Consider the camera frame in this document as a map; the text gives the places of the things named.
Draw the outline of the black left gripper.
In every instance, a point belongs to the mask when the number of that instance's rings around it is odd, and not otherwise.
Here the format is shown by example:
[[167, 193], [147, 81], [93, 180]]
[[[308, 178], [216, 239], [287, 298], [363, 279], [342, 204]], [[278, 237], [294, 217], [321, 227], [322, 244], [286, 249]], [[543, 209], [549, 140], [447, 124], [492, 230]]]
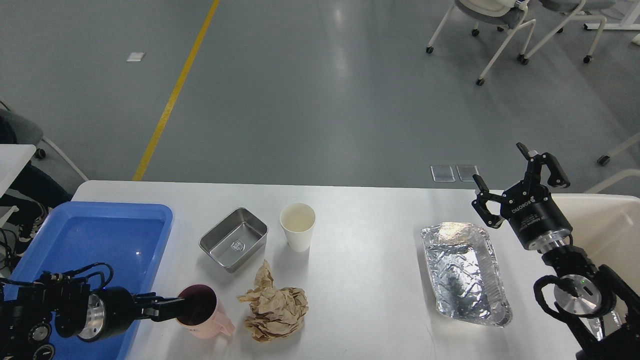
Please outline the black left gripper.
[[[77, 337], [91, 343], [125, 333], [136, 321], [164, 322], [183, 316], [185, 305], [167, 305], [185, 301], [182, 297], [157, 294], [131, 294], [121, 286], [106, 287], [88, 298], [86, 323]], [[137, 306], [150, 306], [141, 309]]]

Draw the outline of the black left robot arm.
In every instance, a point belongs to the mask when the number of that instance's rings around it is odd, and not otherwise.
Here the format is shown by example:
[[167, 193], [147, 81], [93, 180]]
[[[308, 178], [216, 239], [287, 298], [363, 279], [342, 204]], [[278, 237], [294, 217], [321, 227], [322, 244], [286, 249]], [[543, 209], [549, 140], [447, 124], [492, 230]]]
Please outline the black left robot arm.
[[1, 299], [1, 358], [52, 360], [54, 333], [93, 343], [125, 333], [135, 321], [163, 322], [186, 314], [188, 299], [111, 286], [113, 267], [107, 265], [105, 273], [98, 266], [43, 271], [31, 282], [2, 278], [2, 287], [16, 287], [17, 296]]

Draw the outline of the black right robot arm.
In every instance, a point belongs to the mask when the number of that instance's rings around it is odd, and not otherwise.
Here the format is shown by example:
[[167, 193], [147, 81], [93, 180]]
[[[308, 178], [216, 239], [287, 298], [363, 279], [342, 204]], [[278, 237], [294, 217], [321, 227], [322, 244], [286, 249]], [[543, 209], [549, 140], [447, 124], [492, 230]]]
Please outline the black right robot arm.
[[533, 285], [538, 306], [565, 324], [580, 346], [578, 360], [637, 360], [640, 352], [638, 294], [608, 265], [595, 265], [574, 245], [573, 227], [553, 200], [550, 188], [570, 180], [555, 155], [516, 144], [526, 160], [523, 178], [494, 194], [482, 176], [473, 209], [490, 228], [507, 221], [522, 248], [537, 251], [553, 275]]

